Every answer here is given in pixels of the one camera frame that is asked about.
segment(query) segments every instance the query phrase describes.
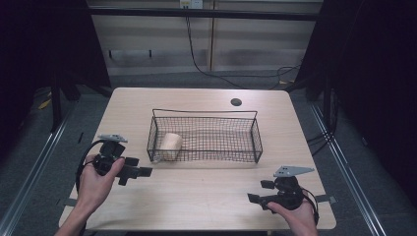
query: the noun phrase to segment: wooden table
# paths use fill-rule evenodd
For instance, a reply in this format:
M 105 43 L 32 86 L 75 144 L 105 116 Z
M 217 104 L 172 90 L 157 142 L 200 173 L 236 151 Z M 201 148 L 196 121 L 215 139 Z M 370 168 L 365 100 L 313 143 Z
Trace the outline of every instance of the wooden table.
M 239 98 L 242 105 L 233 106 Z M 264 153 L 259 163 L 236 161 L 149 161 L 147 144 L 154 108 L 177 110 L 257 110 Z M 281 165 L 313 167 L 297 115 L 288 93 L 272 90 L 118 88 L 114 91 L 97 130 L 129 140 L 123 155 L 137 157 L 152 167 L 149 178 L 129 179 L 117 185 L 89 219 L 91 230 L 277 230 L 285 220 L 259 205 L 247 194 L 276 194 L 261 188 L 261 180 L 274 180 Z M 99 147 L 91 153 L 98 153 Z M 325 194 L 317 171 L 297 176 L 314 195 Z M 77 197 L 75 189 L 71 197 Z M 60 224 L 71 207 L 66 206 Z M 319 229 L 336 222 L 329 203 L 320 203 Z

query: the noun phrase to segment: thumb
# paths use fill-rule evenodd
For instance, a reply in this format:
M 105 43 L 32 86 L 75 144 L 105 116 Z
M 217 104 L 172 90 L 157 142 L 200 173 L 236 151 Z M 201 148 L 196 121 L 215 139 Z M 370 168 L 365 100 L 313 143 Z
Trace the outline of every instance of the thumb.
M 284 208 L 283 206 L 274 203 L 274 202 L 269 202 L 267 204 L 267 207 L 270 208 L 271 210 L 273 210 L 274 212 L 284 216 L 288 213 L 288 209 Z
M 125 158 L 121 157 L 118 158 L 116 161 L 113 162 L 111 165 L 111 169 L 108 171 L 106 175 L 114 178 L 116 175 L 122 170 L 123 165 L 125 164 Z

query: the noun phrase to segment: metal strip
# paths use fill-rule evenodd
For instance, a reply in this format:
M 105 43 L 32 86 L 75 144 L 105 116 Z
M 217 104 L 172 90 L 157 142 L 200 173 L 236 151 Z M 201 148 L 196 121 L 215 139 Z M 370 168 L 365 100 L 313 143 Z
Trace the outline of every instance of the metal strip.
M 323 114 L 318 105 L 313 104 L 312 106 L 313 113 L 315 118 L 322 130 L 323 134 L 327 134 L 327 127 L 323 120 Z M 358 205 L 366 223 L 368 224 L 369 229 L 371 230 L 372 235 L 386 235 L 384 228 L 378 218 L 378 215 L 374 211 L 374 208 L 371 206 L 368 201 L 365 193 L 363 192 L 361 186 L 359 185 L 352 169 L 349 166 L 348 161 L 345 158 L 340 146 L 337 143 L 335 138 L 330 139 L 328 135 L 325 135 L 325 138 L 328 141 L 328 147 L 333 154 L 334 160 L 336 161 L 340 171 L 347 183 L 347 186 L 350 189 L 350 192 L 355 199 L 356 204 Z
M 26 179 L 19 193 L 16 195 L 12 204 L 9 206 L 6 213 L 4 214 L 0 222 L 0 235 L 12 235 L 13 231 L 15 230 L 15 227 L 18 224 L 18 221 L 22 216 L 22 213 L 29 202 L 31 193 L 34 187 L 36 186 L 36 183 L 39 180 L 40 175 L 42 174 L 46 164 L 48 163 L 50 156 L 54 151 L 59 139 L 61 138 L 62 133 L 65 130 L 68 119 L 73 113 L 74 108 L 76 106 L 76 102 L 71 102 L 69 106 L 70 107 L 66 116 L 64 117 L 56 131 L 49 135 L 49 138 L 45 146 L 40 152 L 36 160 L 36 163 L 31 169 L 30 174 L 28 175 L 28 178 Z

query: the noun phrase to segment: finger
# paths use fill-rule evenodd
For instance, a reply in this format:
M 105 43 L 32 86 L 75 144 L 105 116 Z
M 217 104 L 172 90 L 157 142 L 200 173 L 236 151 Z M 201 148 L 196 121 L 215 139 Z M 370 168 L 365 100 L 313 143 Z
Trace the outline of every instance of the finger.
M 269 202 L 267 204 L 267 207 L 270 208 L 271 210 L 275 211 L 276 213 L 280 214 L 280 215 L 285 215 L 288 213 L 288 209 L 284 208 L 283 206 L 274 203 L 274 202 Z
M 93 161 L 96 155 L 97 154 L 91 154 L 86 156 L 86 163 Z
M 125 158 L 118 158 L 111 165 L 111 169 L 108 171 L 106 175 L 110 177 L 116 177 L 116 175 L 120 172 L 120 170 L 122 170 L 124 164 L 125 164 Z

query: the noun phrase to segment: power cable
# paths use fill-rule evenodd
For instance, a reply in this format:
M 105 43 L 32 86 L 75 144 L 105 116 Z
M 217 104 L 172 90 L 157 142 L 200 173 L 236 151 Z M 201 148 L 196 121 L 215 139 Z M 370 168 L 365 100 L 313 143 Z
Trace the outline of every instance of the power cable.
M 232 83 L 231 81 L 227 80 L 226 78 L 274 78 L 274 77 L 277 77 L 278 78 L 278 82 L 274 86 L 272 86 L 271 88 L 268 88 L 269 90 L 271 90 L 271 89 L 275 89 L 276 87 L 278 87 L 280 85 L 280 77 L 281 76 L 283 76 L 283 75 L 291 72 L 292 70 L 299 69 L 300 66 L 301 66 L 301 65 L 297 65 L 297 66 L 293 66 L 293 67 L 288 67 L 288 66 L 281 67 L 281 68 L 279 68 L 276 71 L 276 74 L 275 75 L 270 75 L 270 76 L 260 76 L 260 75 L 256 75 L 256 76 L 248 76 L 248 75 L 242 75 L 242 76 L 239 76 L 239 75 L 233 75 L 233 76 L 218 76 L 218 75 L 206 73 L 206 72 L 202 71 L 200 69 L 200 67 L 196 63 L 196 59 L 195 59 L 195 55 L 194 55 L 194 48 L 193 48 L 193 40 L 192 40 L 192 37 L 191 37 L 190 18 L 186 17 L 186 23 L 187 23 L 187 34 L 188 34 L 188 39 L 189 39 L 189 43 L 190 43 L 191 57 L 193 59 L 193 63 L 194 63 L 194 66 L 196 67 L 196 69 L 200 73 L 202 73 L 203 75 L 206 75 L 208 77 L 213 77 L 213 78 L 221 79 L 221 80 L 223 80 L 223 81 L 225 81 L 225 82 L 227 82 L 227 83 L 229 83 L 229 84 L 231 84 L 234 87 L 237 87 L 239 89 L 249 89 L 249 88 L 245 88 L 245 87 L 239 86 L 239 85 L 237 85 L 235 83 Z M 282 73 L 279 73 L 281 70 L 284 70 L 284 69 L 287 69 L 287 71 L 282 72 Z

